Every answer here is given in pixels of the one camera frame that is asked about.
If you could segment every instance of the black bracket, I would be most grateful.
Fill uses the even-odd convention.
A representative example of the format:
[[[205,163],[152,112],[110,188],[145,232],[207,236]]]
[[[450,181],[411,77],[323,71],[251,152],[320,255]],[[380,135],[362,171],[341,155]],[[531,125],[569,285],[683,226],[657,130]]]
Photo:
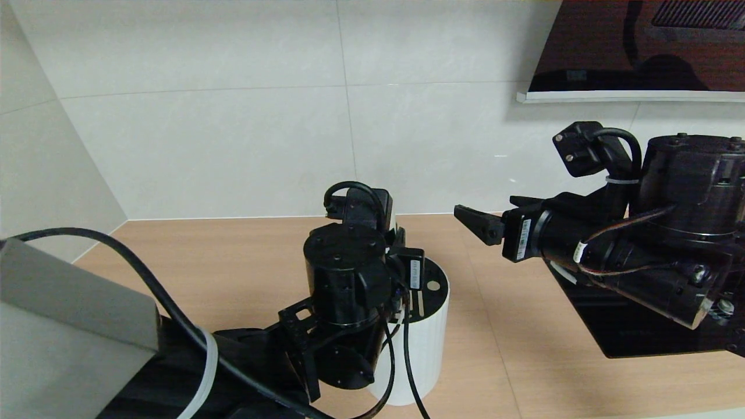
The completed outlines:
[[[493,246],[502,243],[504,224],[501,217],[463,205],[456,205],[453,209],[453,215],[485,245]]]

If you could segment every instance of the white cylinder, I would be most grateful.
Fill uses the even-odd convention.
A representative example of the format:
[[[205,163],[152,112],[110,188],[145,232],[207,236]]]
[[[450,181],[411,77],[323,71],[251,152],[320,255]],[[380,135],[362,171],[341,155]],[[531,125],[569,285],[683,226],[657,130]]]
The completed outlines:
[[[443,347],[445,346],[445,326],[448,320],[448,304],[450,303],[450,283],[443,275],[440,281],[443,291],[446,289],[445,301],[439,309],[418,321],[409,325],[409,359],[411,361],[411,372],[416,383],[416,390],[423,399],[440,378],[440,370],[443,365]],[[413,299],[421,298],[422,294],[412,291]],[[388,324],[391,332],[396,324]],[[411,387],[409,386],[404,361],[404,327],[401,325],[399,331],[393,337],[393,349],[396,355],[396,377],[393,381],[393,390],[388,398],[387,404],[391,406],[406,406],[414,403]],[[390,377],[390,353],[388,347],[384,347],[375,367],[375,382],[367,386],[372,395],[378,400],[383,397]]]

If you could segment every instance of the screw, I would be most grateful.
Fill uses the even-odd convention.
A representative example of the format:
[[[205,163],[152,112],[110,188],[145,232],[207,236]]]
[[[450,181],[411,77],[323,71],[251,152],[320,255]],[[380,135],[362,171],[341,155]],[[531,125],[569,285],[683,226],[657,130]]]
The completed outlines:
[[[693,282],[696,284],[701,283],[706,278],[706,274],[708,272],[706,271],[706,267],[703,265],[696,265],[694,266],[694,276],[692,278]]]
[[[717,307],[726,315],[735,314],[735,305],[730,300],[719,300]]]

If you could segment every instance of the white cable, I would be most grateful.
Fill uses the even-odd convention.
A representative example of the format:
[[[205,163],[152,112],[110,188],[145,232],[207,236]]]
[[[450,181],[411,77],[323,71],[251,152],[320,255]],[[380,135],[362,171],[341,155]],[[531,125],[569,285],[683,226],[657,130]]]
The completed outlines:
[[[202,331],[207,342],[207,360],[204,363],[204,374],[202,375],[202,382],[199,383],[197,393],[177,419],[191,419],[201,409],[205,400],[207,400],[207,396],[209,396],[209,392],[212,390],[212,383],[215,382],[215,374],[218,372],[218,343],[210,332],[204,330],[202,327],[197,327]]]

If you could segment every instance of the cable tie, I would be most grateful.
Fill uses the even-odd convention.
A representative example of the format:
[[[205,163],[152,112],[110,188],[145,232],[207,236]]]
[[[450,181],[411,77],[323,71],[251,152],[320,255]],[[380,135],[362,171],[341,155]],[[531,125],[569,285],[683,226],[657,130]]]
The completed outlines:
[[[606,176],[607,183],[614,183],[616,185],[636,185],[639,183],[639,179],[613,179],[610,176]]]
[[[587,247],[587,243],[579,242],[577,243],[577,247],[574,249],[574,257],[572,260],[574,260],[575,263],[582,262],[582,255],[585,253],[585,248]]]

